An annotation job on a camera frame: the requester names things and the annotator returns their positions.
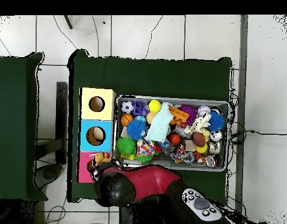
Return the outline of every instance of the light blue cloth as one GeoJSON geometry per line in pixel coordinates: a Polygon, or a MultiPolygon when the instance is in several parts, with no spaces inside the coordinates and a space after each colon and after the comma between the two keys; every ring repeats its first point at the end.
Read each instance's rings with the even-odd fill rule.
{"type": "Polygon", "coordinates": [[[160,111],[153,118],[146,138],[148,140],[164,142],[166,139],[169,123],[174,118],[169,111],[169,106],[173,106],[169,102],[163,102],[160,111]]]}

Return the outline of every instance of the gray plastic bin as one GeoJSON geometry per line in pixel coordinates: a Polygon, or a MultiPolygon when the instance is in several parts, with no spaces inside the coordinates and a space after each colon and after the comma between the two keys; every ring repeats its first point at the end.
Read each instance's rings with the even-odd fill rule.
{"type": "Polygon", "coordinates": [[[121,104],[125,100],[130,100],[132,102],[139,100],[143,104],[146,104],[148,101],[156,99],[158,101],[162,102],[169,102],[172,105],[181,105],[181,104],[189,104],[193,106],[195,109],[199,108],[199,106],[207,105],[209,107],[219,106],[223,111],[223,117],[225,118],[225,126],[222,132],[222,146],[220,150],[220,156],[222,158],[222,163],[218,167],[210,168],[207,165],[200,166],[198,164],[186,164],[184,162],[182,163],[175,163],[169,156],[166,156],[165,154],[161,153],[159,155],[158,160],[151,160],[148,163],[141,163],[137,160],[128,160],[120,158],[120,162],[126,166],[126,167],[137,167],[147,164],[153,164],[153,165],[161,165],[163,167],[166,167],[168,169],[175,169],[175,170],[199,170],[199,171],[209,171],[209,172],[222,172],[227,167],[227,156],[228,156],[228,149],[227,149],[227,143],[229,139],[229,103],[226,101],[213,101],[213,100],[191,100],[191,99],[178,99],[178,98],[163,98],[163,97],[148,97],[148,96],[124,96],[119,95],[116,98],[115,101],[115,109],[117,109],[117,119],[115,120],[114,124],[114,142],[113,142],[113,157],[119,158],[120,153],[116,149],[116,140],[120,137],[120,133],[122,131],[122,124],[121,124],[121,117],[123,116],[123,112],[121,111],[121,104]]]}

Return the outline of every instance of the yellow box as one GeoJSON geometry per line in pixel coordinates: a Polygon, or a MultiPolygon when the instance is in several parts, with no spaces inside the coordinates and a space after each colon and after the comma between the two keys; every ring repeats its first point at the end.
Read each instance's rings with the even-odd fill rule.
{"type": "Polygon", "coordinates": [[[121,158],[126,158],[128,160],[135,160],[135,155],[123,155],[123,154],[121,154],[121,158]]]}
{"type": "Polygon", "coordinates": [[[113,90],[82,87],[80,92],[82,94],[81,119],[113,120],[114,100],[116,98],[113,90]]]}

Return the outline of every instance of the green spiky ball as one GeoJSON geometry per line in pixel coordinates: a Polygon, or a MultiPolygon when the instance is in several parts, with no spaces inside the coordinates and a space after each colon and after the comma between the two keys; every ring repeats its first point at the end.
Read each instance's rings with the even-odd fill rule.
{"type": "Polygon", "coordinates": [[[137,151],[137,143],[136,140],[133,140],[130,137],[127,138],[119,138],[117,141],[118,151],[123,155],[134,155],[137,151]]]}
{"type": "Polygon", "coordinates": [[[148,156],[136,156],[136,160],[140,161],[141,163],[146,163],[149,162],[150,160],[152,160],[152,158],[154,157],[154,154],[152,155],[148,155],[148,156]]]}

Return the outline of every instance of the blue box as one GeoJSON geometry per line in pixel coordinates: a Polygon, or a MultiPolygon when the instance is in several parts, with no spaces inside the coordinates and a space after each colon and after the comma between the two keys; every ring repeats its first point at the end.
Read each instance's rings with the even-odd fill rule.
{"type": "Polygon", "coordinates": [[[97,120],[81,120],[81,131],[80,131],[80,151],[84,152],[111,152],[112,145],[112,121],[97,121],[97,120]],[[105,140],[100,145],[91,145],[86,140],[86,133],[92,127],[100,127],[105,132],[105,140]]]}

